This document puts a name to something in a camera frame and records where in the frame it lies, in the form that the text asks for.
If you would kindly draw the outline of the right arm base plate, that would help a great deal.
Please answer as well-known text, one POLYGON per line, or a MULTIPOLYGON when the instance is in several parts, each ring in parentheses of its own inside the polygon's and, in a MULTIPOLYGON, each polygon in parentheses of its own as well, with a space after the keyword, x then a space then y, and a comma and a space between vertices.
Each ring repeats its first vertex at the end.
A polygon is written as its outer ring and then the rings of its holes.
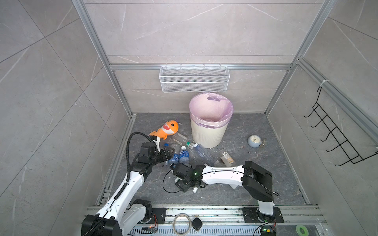
POLYGON ((245 223, 284 223, 283 214, 278 207, 274 207, 273 215, 263 214, 257 207, 243 207, 242 212, 245 223))

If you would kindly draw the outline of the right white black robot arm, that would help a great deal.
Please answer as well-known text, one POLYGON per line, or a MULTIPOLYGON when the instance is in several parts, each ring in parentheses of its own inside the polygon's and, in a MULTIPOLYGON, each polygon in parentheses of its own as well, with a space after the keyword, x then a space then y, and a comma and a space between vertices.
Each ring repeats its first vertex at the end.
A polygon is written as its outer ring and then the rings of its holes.
POLYGON ((173 175, 178 178, 175 185, 180 191, 190 188, 194 192, 212 184, 242 186, 258 201, 258 220, 272 221, 275 218, 275 205, 272 173, 252 161, 235 167, 211 167, 197 165, 195 168, 185 164, 173 164, 173 175))

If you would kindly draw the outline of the clear bottle orange white label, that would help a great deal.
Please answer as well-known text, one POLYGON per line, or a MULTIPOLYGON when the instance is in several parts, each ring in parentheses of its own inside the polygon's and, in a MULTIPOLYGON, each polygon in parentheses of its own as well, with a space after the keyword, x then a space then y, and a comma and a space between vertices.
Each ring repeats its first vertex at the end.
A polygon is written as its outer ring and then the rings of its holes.
POLYGON ((220 158, 224 162, 226 167, 234 167, 236 165, 234 159, 231 157, 231 155, 227 151, 221 151, 220 158))

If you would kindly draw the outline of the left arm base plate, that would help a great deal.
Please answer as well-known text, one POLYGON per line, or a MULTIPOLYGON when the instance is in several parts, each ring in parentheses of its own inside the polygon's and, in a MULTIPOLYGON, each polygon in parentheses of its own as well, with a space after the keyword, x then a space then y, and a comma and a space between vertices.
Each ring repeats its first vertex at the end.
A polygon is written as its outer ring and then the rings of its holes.
POLYGON ((140 221, 140 223, 155 224, 155 222, 157 221, 157 224, 164 224, 166 218, 166 211, 167 209, 164 207, 147 208, 145 217, 142 221, 140 221))

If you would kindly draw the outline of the Pocari Sweat bottle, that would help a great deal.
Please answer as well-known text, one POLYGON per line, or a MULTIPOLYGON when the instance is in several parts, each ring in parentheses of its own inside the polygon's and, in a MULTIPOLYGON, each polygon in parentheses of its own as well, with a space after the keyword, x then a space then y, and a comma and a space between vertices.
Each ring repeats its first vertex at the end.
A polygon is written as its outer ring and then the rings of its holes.
POLYGON ((179 162, 179 153, 181 150, 181 146, 177 143, 173 143, 169 145, 170 151, 171 151, 171 156, 172 158, 168 160, 167 165, 171 166, 172 164, 178 164, 179 162))

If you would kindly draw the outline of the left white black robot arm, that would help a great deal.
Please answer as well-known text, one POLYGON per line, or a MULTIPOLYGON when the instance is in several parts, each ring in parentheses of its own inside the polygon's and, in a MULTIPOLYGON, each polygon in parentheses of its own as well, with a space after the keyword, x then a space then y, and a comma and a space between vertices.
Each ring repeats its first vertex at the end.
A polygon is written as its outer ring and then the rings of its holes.
POLYGON ((82 221, 82 236, 126 236, 134 226, 149 222, 152 217, 151 202, 137 200, 128 208, 138 189, 152 172, 152 168, 173 157, 173 149, 157 148, 154 142, 142 144, 126 174, 110 200, 95 214, 87 215, 82 221))

